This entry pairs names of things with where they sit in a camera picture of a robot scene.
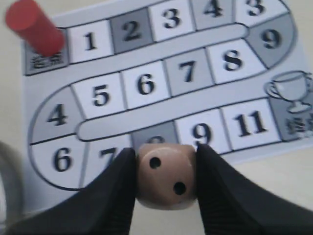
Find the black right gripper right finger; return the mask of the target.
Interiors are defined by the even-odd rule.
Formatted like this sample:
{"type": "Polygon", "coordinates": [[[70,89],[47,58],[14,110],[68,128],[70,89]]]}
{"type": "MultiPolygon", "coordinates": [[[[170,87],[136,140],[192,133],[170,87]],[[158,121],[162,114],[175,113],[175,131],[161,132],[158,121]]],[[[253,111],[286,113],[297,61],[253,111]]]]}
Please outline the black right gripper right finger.
{"type": "Polygon", "coordinates": [[[207,235],[311,235],[313,212],[250,181],[209,145],[196,151],[197,197],[207,235]]]}

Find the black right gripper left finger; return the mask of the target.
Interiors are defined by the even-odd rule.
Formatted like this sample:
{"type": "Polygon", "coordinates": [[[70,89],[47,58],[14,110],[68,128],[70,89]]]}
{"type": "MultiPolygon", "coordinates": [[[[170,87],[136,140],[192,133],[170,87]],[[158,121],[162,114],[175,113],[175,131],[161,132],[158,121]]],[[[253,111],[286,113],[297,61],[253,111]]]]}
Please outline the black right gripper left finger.
{"type": "Polygon", "coordinates": [[[127,235],[136,195],[136,155],[124,148],[84,189],[11,225],[7,235],[127,235]]]}

